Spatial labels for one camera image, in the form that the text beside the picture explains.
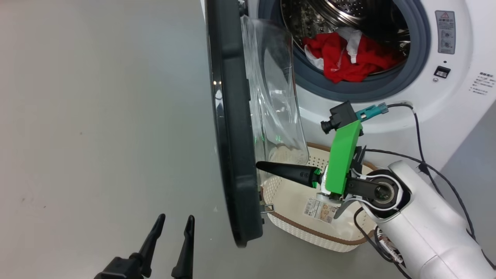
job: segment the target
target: barcode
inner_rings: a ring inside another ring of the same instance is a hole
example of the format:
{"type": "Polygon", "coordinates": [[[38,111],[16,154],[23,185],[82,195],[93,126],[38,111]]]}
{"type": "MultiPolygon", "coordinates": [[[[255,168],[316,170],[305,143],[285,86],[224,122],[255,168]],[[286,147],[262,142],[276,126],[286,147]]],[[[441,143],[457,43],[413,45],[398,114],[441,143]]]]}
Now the barcode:
{"type": "Polygon", "coordinates": [[[310,213],[310,206],[311,206],[311,202],[308,202],[307,207],[305,207],[305,215],[308,215],[310,213]]]}

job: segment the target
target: washing machine door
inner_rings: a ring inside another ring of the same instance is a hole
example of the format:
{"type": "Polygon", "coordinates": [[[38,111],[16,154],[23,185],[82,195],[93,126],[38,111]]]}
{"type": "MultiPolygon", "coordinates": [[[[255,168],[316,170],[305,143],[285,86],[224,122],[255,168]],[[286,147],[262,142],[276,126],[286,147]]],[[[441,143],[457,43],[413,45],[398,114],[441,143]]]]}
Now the washing machine door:
{"type": "Polygon", "coordinates": [[[238,247],[262,236],[250,91],[238,2],[206,0],[218,154],[233,236],[238,247]]]}

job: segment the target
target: white robotic arm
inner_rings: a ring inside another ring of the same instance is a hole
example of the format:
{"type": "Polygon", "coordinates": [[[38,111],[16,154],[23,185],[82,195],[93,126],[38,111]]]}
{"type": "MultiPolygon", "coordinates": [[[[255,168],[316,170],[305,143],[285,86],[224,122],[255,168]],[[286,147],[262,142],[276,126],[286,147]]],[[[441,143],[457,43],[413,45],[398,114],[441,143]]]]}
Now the white robotic arm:
{"type": "Polygon", "coordinates": [[[411,193],[409,202],[387,218],[364,210],[400,251],[415,279],[495,279],[466,221],[405,162],[389,169],[411,193]]]}

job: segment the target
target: red cloth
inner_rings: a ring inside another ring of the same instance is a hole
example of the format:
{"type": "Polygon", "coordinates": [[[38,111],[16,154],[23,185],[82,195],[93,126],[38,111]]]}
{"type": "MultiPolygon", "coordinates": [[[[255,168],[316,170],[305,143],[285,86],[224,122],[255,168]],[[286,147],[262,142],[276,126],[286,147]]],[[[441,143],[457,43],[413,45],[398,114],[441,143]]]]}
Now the red cloth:
{"type": "Polygon", "coordinates": [[[352,64],[346,51],[348,42],[338,33],[317,34],[315,39],[304,38],[316,58],[324,59],[324,76],[333,83],[342,80],[361,82],[370,73],[387,70],[404,59],[399,51],[382,46],[362,36],[357,51],[357,63],[352,64]]]}

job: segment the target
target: gray sticker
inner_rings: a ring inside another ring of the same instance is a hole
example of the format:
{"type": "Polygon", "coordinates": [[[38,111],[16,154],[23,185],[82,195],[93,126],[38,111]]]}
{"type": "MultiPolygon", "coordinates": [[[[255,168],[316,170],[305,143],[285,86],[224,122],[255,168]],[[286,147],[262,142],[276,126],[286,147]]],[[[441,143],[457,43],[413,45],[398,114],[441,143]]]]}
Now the gray sticker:
{"type": "Polygon", "coordinates": [[[455,54],[456,21],[455,12],[446,10],[435,11],[437,21],[437,52],[455,54]]]}

